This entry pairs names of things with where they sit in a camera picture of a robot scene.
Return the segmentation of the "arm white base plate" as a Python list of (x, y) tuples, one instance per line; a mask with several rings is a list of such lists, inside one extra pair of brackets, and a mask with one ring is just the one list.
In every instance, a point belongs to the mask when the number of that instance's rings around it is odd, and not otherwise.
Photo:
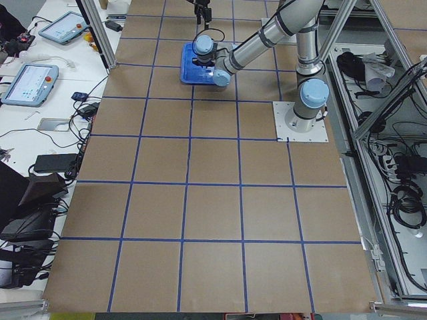
[(294, 113), (294, 102), (273, 101), (274, 122), (276, 128), (276, 139), (279, 142), (296, 143), (327, 143), (328, 134), (322, 113), (314, 119), (300, 119)]

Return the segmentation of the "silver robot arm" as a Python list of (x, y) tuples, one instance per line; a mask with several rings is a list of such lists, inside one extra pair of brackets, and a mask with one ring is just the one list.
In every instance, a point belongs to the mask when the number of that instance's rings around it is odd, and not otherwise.
[(297, 100), (286, 113), (286, 125), (294, 132), (306, 133), (328, 114), (330, 90), (322, 73), (325, 70), (318, 43), (318, 15), (323, 1), (280, 1), (276, 12), (252, 35), (237, 45), (216, 41), (198, 34), (191, 49), (192, 64), (211, 67), (214, 85), (226, 87), (232, 76), (244, 70), (280, 42), (296, 38)]

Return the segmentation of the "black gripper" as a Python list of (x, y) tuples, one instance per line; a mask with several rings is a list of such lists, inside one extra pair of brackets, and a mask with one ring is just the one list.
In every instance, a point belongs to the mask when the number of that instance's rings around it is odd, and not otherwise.
[(215, 61), (212, 61), (211, 59), (207, 61), (202, 61), (197, 57), (194, 57), (192, 59), (192, 63), (198, 67), (214, 67), (215, 66)]
[(210, 0), (194, 0), (194, 13), (196, 15), (197, 24), (201, 24), (201, 17), (204, 17), (204, 28), (209, 29), (211, 22), (211, 8), (209, 7)]

